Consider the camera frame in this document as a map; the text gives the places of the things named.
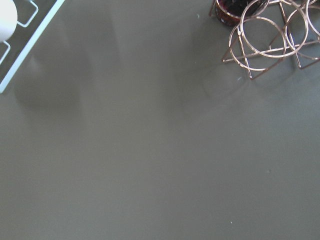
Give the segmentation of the front tea bottle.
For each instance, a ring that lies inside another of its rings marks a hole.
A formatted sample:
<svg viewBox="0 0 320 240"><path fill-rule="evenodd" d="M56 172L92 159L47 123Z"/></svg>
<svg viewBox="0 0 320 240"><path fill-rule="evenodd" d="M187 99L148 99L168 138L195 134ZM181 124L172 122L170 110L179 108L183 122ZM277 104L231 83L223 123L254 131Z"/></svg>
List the front tea bottle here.
<svg viewBox="0 0 320 240"><path fill-rule="evenodd" d="M246 11L246 17L256 15L268 4L268 0L215 0L214 10L216 17L223 24L234 27L240 22L245 8L251 2L254 2L254 4L252 4Z"/></svg>

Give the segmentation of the white cup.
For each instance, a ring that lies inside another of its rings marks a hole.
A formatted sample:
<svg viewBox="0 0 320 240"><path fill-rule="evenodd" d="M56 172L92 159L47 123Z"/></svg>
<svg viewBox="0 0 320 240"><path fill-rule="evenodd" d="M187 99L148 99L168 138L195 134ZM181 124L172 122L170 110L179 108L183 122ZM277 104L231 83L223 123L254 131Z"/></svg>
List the white cup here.
<svg viewBox="0 0 320 240"><path fill-rule="evenodd" d="M8 40L16 30L18 22L17 7L13 0L0 1L0 41Z"/></svg>

